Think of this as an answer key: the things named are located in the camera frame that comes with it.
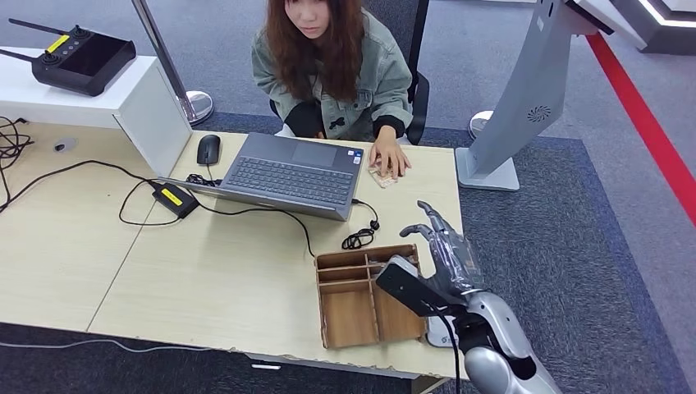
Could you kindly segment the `person's left hand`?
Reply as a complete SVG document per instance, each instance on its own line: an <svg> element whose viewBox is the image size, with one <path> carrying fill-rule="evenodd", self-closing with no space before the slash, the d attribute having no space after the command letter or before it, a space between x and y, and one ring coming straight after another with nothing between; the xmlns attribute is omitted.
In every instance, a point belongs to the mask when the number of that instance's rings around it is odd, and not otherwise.
<svg viewBox="0 0 696 394"><path fill-rule="evenodd" d="M378 169L383 177L393 179L404 176L411 168L409 159L403 152L396 138L396 129L382 126L369 152L369 165Z"/></svg>

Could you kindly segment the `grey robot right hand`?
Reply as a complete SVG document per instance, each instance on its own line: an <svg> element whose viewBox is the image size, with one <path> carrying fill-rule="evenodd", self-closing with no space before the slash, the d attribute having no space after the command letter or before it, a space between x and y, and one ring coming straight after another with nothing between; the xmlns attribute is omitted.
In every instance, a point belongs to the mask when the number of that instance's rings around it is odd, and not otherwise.
<svg viewBox="0 0 696 394"><path fill-rule="evenodd" d="M435 273L428 280L440 291L461 296L483 290L480 267L474 261L470 243L430 204L418 200L431 225L413 224L404 227L400 237L420 234L427 242Z"/></svg>

